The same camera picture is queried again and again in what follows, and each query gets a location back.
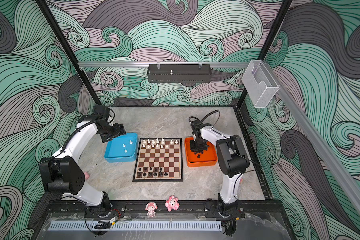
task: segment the blue tray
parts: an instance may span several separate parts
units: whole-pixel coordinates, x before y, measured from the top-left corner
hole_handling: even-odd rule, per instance
[[[107,162],[132,162],[136,160],[137,147],[139,146],[139,139],[137,133],[130,132],[114,138],[107,143],[106,153],[104,158]]]

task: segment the chess board frame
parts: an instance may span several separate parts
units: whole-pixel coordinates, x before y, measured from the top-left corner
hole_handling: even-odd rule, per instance
[[[173,139],[173,141],[178,140],[179,141],[179,155],[180,155],[180,174],[181,174],[181,179],[165,179],[165,177],[160,177],[160,178],[137,178],[136,176],[136,171],[138,169],[138,164],[139,164],[139,157],[140,157],[140,151],[141,151],[141,146],[142,146],[142,141],[143,140],[147,140],[148,138],[140,138],[139,140],[139,148],[138,148],[138,153],[137,153],[137,157],[136,157],[136,163],[135,163],[135,169],[134,169],[134,173],[133,173],[133,178],[132,181],[133,182],[183,182],[184,181],[184,177],[183,177],[183,143],[182,143],[182,139],[181,138],[158,138],[159,140],[164,139],[164,140],[171,140]]]

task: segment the pink object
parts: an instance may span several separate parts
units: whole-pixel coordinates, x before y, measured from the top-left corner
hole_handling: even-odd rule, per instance
[[[157,209],[157,205],[154,202],[149,202],[145,206],[145,210],[148,211],[147,216],[148,217],[154,217],[156,215],[155,210]]]
[[[165,201],[165,206],[167,207],[168,211],[172,211],[174,209],[175,211],[180,207],[180,204],[177,202],[179,199],[173,195],[169,197],[167,201]]]
[[[84,172],[84,176],[85,176],[85,179],[86,179],[86,180],[90,177],[90,175],[89,175],[88,172]]]

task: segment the chess board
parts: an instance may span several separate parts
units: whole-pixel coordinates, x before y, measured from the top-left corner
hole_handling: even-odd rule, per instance
[[[133,182],[182,182],[183,181],[183,154],[181,138],[164,138],[165,144],[161,147],[159,138],[158,147],[156,139],[141,138],[137,153]]]

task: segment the wall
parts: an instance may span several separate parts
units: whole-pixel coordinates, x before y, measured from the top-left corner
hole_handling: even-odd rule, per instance
[[[88,95],[34,0],[0,0],[0,239],[29,239],[45,205],[38,169],[88,113]],[[65,89],[77,88],[67,95]]]
[[[360,1],[289,10],[266,61],[360,186]],[[276,95],[246,125],[298,239],[360,239],[360,217]]]
[[[79,61],[257,59],[281,1],[49,0]],[[87,68],[108,105],[236,105],[244,70],[217,68],[213,82],[147,80],[146,68]]]

